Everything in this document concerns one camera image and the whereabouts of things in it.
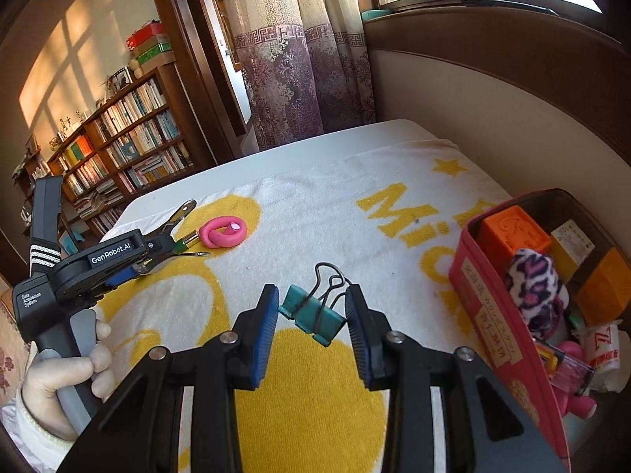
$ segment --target teal binder clip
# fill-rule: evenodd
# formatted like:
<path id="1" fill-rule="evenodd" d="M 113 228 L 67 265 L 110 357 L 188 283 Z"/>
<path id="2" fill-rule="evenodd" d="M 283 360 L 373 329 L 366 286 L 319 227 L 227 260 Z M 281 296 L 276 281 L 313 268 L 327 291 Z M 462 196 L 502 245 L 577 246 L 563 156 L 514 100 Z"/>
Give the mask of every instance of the teal binder clip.
<path id="1" fill-rule="evenodd" d="M 314 294 L 321 282 L 320 266 L 328 266 L 337 274 L 330 276 L 327 290 L 320 297 L 315 298 Z M 315 275 L 317 281 L 310 293 L 292 284 L 287 291 L 283 305 L 278 307 L 278 312 L 285 318 L 294 320 L 296 327 L 300 330 L 307 334 L 313 334 L 314 340 L 323 347 L 328 347 L 346 324 L 346 319 L 333 311 L 336 302 L 345 292 L 339 293 L 330 306 L 327 306 L 326 302 L 333 290 L 344 287 L 346 283 L 350 284 L 350 281 L 344 277 L 339 268 L 331 263 L 318 263 L 315 266 Z"/>

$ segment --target white and yellow towel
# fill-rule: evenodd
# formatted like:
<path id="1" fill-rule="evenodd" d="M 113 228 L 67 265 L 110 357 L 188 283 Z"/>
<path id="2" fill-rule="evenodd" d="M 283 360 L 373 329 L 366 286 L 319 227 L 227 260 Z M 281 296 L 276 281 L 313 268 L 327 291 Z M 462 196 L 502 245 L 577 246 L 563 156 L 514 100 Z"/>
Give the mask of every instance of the white and yellow towel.
<path id="1" fill-rule="evenodd" d="M 151 347 L 205 343 L 252 308 L 264 284 L 281 301 L 294 283 L 309 290 L 314 265 L 334 263 L 359 283 L 368 306 L 424 346 L 481 347 L 447 279 L 462 226 L 508 199 L 446 140 L 408 142 L 270 177 L 198 200 L 174 233 L 238 216 L 248 237 L 207 259 L 173 260 L 98 306 L 112 324 L 118 381 Z M 173 201 L 174 209 L 184 201 Z M 115 227 L 148 232 L 170 212 Z M 203 250 L 198 244 L 193 250 Z M 182 417 L 180 469 L 189 464 L 190 395 Z M 279 317 L 267 377 L 237 394 L 246 473 L 377 472 L 387 399 L 357 376 L 346 328 L 328 348 Z"/>

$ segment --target curtain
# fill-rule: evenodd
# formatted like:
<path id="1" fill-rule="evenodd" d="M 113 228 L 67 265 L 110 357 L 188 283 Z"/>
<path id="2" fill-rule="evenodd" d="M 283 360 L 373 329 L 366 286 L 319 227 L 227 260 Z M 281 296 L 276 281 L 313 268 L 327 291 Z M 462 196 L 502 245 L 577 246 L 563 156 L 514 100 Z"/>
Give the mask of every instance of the curtain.
<path id="1" fill-rule="evenodd" d="M 375 121 L 357 0 L 225 0 L 260 149 Z"/>

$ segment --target ribbed rubber pad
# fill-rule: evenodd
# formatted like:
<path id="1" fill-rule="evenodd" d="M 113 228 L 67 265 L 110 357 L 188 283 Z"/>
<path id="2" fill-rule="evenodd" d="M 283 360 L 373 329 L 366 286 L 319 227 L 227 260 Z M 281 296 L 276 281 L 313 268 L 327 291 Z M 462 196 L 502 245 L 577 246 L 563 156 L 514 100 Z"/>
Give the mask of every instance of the ribbed rubber pad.
<path id="1" fill-rule="evenodd" d="M 252 354 L 252 374 L 250 380 L 252 381 L 252 386 L 255 388 L 258 388 L 259 385 L 261 385 L 261 381 L 265 378 L 267 362 L 269 361 L 269 351 L 272 348 L 276 321 L 278 320 L 278 303 L 278 288 L 274 286 L 273 290 L 270 290 L 269 298 L 266 301 L 267 308 L 265 309 L 261 330 L 254 344 Z"/>
<path id="2" fill-rule="evenodd" d="M 346 321 L 348 322 L 348 332 L 351 335 L 351 344 L 353 345 L 353 354 L 355 356 L 355 364 L 359 378 L 364 381 L 365 387 L 368 387 L 372 380 L 370 373 L 370 352 L 368 350 L 368 341 L 366 339 L 364 329 L 357 315 L 355 301 L 351 295 L 351 291 L 346 291 L 344 299 Z"/>

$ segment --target hand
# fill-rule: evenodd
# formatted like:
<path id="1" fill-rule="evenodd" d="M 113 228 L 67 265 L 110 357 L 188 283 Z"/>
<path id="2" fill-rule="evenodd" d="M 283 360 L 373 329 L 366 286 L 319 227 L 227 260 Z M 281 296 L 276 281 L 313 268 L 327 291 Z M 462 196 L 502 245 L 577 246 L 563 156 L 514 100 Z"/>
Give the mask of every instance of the hand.
<path id="1" fill-rule="evenodd" d="M 106 338 L 112 328 L 97 320 L 97 339 Z M 54 436 L 74 441 L 77 432 L 61 409 L 56 391 L 86 381 L 92 374 L 92 392 L 104 399 L 115 387 L 114 374 L 109 369 L 112 355 L 102 343 L 97 343 L 87 358 L 51 358 L 33 364 L 22 383 L 22 399 L 28 412 L 39 425 Z"/>

